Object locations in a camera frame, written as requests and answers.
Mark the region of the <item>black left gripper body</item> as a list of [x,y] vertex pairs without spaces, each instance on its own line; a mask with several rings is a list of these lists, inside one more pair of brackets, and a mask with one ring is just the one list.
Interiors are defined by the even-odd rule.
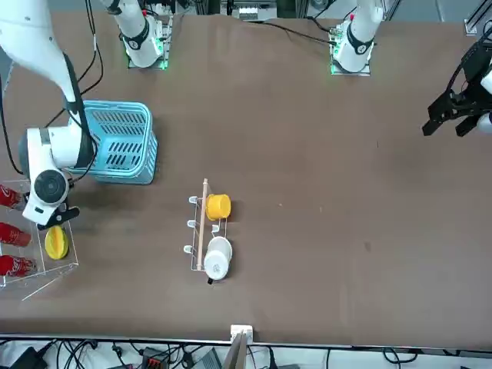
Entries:
[[444,101],[445,116],[471,116],[488,112],[488,91],[479,82],[468,84],[459,93],[446,90]]

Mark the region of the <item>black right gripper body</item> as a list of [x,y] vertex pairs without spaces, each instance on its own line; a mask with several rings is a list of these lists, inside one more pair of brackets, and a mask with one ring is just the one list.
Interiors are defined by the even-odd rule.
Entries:
[[68,203],[62,203],[49,218],[47,224],[37,224],[36,227],[39,231],[48,230],[51,227],[57,225],[63,225],[65,222],[70,221],[80,215],[80,208],[77,206],[70,206]]

